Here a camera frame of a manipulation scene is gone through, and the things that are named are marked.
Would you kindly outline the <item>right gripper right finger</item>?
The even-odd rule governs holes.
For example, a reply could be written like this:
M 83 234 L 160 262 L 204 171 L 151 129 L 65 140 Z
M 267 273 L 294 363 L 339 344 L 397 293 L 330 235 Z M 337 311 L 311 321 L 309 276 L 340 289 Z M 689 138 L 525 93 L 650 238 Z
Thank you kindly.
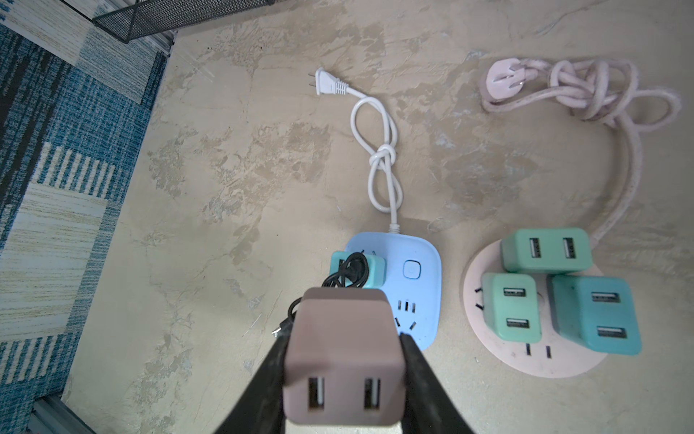
M 405 364 L 405 410 L 401 420 L 404 434 L 473 434 L 437 379 L 424 354 L 407 334 L 401 334 Z

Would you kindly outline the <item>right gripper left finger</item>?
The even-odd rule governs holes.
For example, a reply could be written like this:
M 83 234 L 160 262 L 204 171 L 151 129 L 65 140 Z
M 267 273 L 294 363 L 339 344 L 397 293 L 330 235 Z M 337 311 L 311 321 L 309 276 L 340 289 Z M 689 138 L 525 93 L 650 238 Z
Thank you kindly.
M 293 323 L 285 319 L 273 332 L 276 342 L 231 413 L 215 430 L 216 434 L 286 432 L 282 396 L 285 355 L 292 326 Z

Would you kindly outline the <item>pink charger adapter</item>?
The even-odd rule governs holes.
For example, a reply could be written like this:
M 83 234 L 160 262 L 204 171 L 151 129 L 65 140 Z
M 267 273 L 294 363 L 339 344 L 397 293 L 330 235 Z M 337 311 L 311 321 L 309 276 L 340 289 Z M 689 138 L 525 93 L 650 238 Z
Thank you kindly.
M 285 416 L 300 425 L 390 426 L 405 410 L 406 363 L 379 289 L 312 288 L 284 365 Z

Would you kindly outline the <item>green charger adapter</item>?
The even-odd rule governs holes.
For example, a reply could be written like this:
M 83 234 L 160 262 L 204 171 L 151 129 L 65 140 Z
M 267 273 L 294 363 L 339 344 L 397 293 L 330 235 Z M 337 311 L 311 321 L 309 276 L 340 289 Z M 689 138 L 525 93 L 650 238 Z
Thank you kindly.
M 524 344 L 540 342 L 540 306 L 533 277 L 486 272 L 482 290 L 484 322 L 498 338 Z
M 594 265 L 590 240 L 580 228 L 520 229 L 501 240 L 501 252 L 509 272 L 565 274 Z

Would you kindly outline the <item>blue charger adapter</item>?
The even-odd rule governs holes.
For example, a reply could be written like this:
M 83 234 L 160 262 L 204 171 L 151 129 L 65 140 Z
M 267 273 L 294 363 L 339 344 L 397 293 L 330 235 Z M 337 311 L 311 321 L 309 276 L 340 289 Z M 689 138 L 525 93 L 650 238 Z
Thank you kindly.
M 333 253 L 323 287 L 379 289 L 386 278 L 386 260 L 364 252 Z

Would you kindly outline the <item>teal charger adapter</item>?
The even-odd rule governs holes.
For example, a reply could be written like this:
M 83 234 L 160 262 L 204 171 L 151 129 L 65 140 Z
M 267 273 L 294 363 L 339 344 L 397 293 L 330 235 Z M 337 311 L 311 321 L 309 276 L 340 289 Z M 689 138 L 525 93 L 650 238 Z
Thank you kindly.
M 591 351 L 637 356 L 643 343 L 632 289 L 606 276 L 548 278 L 551 320 L 563 338 Z

